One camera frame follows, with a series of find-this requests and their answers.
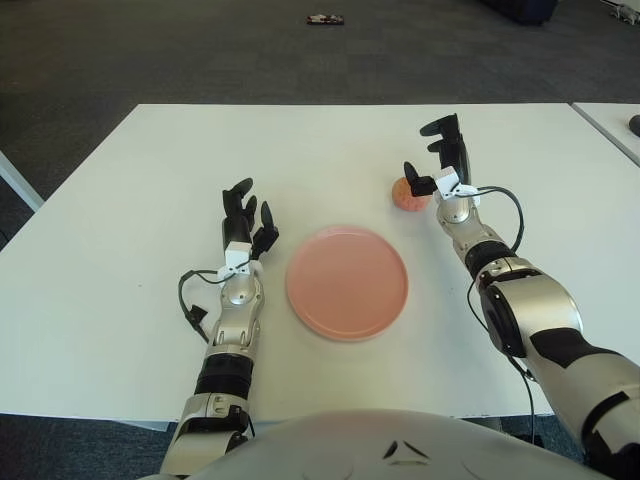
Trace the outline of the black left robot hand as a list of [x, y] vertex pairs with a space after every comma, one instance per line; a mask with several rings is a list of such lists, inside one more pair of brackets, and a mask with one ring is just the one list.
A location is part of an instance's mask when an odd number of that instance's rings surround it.
[[235, 275], [248, 275], [251, 263], [268, 252], [279, 238], [279, 230], [266, 201], [260, 207], [261, 225], [253, 232], [257, 197], [252, 195], [244, 202], [244, 197], [252, 187], [253, 179], [246, 178], [222, 192], [225, 212], [222, 221], [225, 265], [218, 270], [220, 282]]

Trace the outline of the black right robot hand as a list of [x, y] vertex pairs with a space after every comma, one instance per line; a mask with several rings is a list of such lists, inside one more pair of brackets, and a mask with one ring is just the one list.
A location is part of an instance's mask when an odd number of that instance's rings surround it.
[[439, 136], [427, 150], [439, 157], [440, 170], [432, 176], [420, 176], [415, 167], [404, 163], [405, 179], [413, 197], [425, 197], [437, 192], [445, 201], [469, 198], [478, 206], [479, 190], [471, 185], [467, 148], [456, 114], [431, 121], [419, 130], [422, 137]]

